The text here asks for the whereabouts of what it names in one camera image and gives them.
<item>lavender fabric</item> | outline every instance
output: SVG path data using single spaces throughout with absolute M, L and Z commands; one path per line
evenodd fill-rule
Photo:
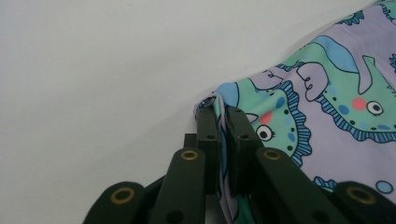
M 195 109 L 247 113 L 265 147 L 285 151 L 319 187 L 367 185 L 396 203 L 396 1 L 377 1 L 284 62 L 224 83 Z M 232 197 L 222 150 L 219 200 L 229 223 L 254 223 L 248 195 Z

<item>black plastic part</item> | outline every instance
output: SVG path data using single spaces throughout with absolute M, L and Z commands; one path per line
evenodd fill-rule
M 166 173 L 149 223 L 198 224 L 205 221 L 205 153 L 177 151 Z
M 84 224 L 131 224 L 137 217 L 145 196 L 136 183 L 121 182 L 106 189 L 92 206 Z
M 185 133 L 183 147 L 197 147 L 197 134 Z
M 363 184 L 338 183 L 332 201 L 353 223 L 396 223 L 396 205 Z
M 219 186 L 220 136 L 213 107 L 204 107 L 197 111 L 196 146 L 206 154 L 205 192 L 216 194 Z
M 264 223 L 349 223 L 283 151 L 260 148 L 251 192 Z
M 255 224 L 268 224 L 268 223 L 279 223 L 279 221 L 269 221 L 270 218 L 267 218 L 266 215 L 264 215 L 264 217 L 262 217 L 261 211 L 260 209 L 262 209 L 262 204 L 259 203 L 257 204 L 256 201 L 254 201 L 254 198 L 252 198 L 250 196 L 249 199 L 249 206 L 250 206 L 250 211 L 251 211 L 251 215 L 253 215 L 253 219 Z
M 152 208 L 155 206 L 155 202 L 157 200 L 158 194 L 160 193 L 160 189 L 163 186 L 164 179 L 165 176 L 145 187 L 145 198 L 140 205 L 139 213 L 135 219 L 135 223 L 149 222 L 149 216 L 151 214 Z
M 244 111 L 229 106 L 226 115 L 231 194 L 248 194 L 251 181 L 254 180 L 251 165 L 255 161 L 257 148 L 262 147 L 262 141 L 254 132 Z

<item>white table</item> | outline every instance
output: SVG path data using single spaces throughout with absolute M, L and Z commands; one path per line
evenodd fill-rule
M 107 187 L 148 185 L 201 98 L 371 3 L 0 1 L 0 223 L 81 223 Z

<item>pink cheek spot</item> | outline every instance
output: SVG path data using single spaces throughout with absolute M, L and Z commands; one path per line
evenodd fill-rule
M 262 117 L 260 118 L 260 123 L 267 124 L 267 123 L 271 122 L 271 119 L 272 119 L 272 112 L 268 111 L 267 113 L 262 115 Z
M 366 108 L 366 101 L 361 97 L 355 98 L 352 100 L 352 106 L 356 110 L 363 110 Z

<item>fish eye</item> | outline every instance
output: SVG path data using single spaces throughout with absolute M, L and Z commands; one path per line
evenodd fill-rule
M 367 103 L 367 110 L 375 116 L 384 113 L 384 109 L 382 108 L 381 104 L 376 101 L 370 101 Z
M 271 130 L 270 127 L 267 125 L 262 125 L 260 126 L 256 133 L 259 135 L 260 139 L 264 142 L 268 142 L 271 140 L 273 137 L 275 137 L 275 133 Z

